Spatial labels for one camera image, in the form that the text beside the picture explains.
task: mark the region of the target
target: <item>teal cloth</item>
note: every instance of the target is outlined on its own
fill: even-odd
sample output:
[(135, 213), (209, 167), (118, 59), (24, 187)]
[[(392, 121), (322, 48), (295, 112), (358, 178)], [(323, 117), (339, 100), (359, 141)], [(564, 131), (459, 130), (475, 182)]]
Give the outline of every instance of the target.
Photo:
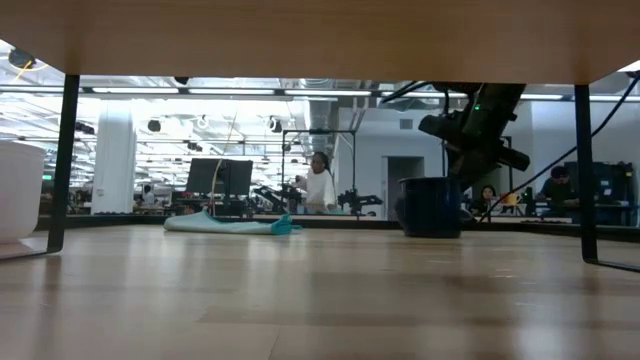
[(205, 210), (191, 214), (174, 216), (164, 222), (164, 228), (168, 231), (208, 232), (222, 234), (261, 234), (261, 235), (287, 235), (299, 226), (291, 225), (291, 216), (282, 215), (280, 220), (272, 223), (259, 222), (220, 222), (214, 219)]

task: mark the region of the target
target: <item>white column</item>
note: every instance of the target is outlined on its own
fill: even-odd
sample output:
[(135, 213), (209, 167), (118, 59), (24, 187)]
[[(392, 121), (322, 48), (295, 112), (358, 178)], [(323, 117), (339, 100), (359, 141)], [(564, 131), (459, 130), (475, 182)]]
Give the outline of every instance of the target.
[(91, 214), (133, 210), (136, 128), (131, 101), (102, 100)]

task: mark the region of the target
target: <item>metal frame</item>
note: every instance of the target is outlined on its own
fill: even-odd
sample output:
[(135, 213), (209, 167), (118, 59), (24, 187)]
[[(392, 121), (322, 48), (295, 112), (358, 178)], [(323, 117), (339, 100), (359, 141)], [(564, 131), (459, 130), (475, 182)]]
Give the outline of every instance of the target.
[[(310, 135), (327, 135), (327, 134), (351, 134), (351, 137), (353, 138), (353, 149), (351, 151), (351, 162), (352, 162), (352, 170), (353, 170), (353, 175), (351, 178), (351, 190), (355, 190), (356, 189), (356, 131), (355, 130), (319, 130), (319, 129), (315, 129), (315, 130), (282, 130), (282, 166), (280, 169), (281, 172), (281, 184), (282, 184), (282, 194), (280, 196), (280, 200), (284, 202), (284, 156), (286, 154), (285, 151), (285, 146), (286, 146), (286, 137), (287, 134), (289, 133), (293, 133), (293, 134), (310, 134)], [(356, 215), (356, 220), (360, 220), (360, 215)]]
[(47, 249), (24, 254), (1, 257), (0, 261), (15, 260), (25, 257), (53, 254), (62, 250), (64, 245), (64, 229), (67, 217), (67, 199), (69, 197), (69, 180), (71, 177), (71, 161), (73, 160), (73, 141), (78, 110), (79, 75), (66, 75), (62, 96), (62, 112), (60, 113), (60, 132), (58, 137), (58, 154), (53, 182), (53, 206)]
[(620, 270), (640, 272), (640, 267), (602, 261), (598, 258), (596, 237), (596, 207), (593, 194), (585, 189), (593, 189), (593, 154), (591, 150), (591, 109), (589, 85), (575, 86), (576, 138), (578, 148), (578, 194), (580, 199), (580, 238), (582, 240), (582, 259), (589, 264), (612, 267)]

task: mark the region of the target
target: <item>computer monitor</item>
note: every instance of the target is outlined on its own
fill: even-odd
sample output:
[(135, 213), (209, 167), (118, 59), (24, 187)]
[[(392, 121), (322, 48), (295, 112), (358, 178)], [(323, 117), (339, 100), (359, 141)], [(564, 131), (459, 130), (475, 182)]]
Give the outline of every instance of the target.
[[(213, 175), (220, 159), (192, 159), (187, 179), (187, 192), (210, 193)], [(216, 179), (215, 193), (248, 195), (253, 161), (222, 160)]]

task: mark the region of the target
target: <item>doorway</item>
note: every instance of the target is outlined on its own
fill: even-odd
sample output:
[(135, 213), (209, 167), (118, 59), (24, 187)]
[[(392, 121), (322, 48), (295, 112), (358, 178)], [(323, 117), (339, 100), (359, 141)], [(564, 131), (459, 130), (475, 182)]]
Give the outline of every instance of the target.
[(382, 158), (382, 218), (397, 221), (395, 203), (400, 196), (398, 181), (410, 177), (424, 176), (424, 158), (413, 156), (385, 156)]

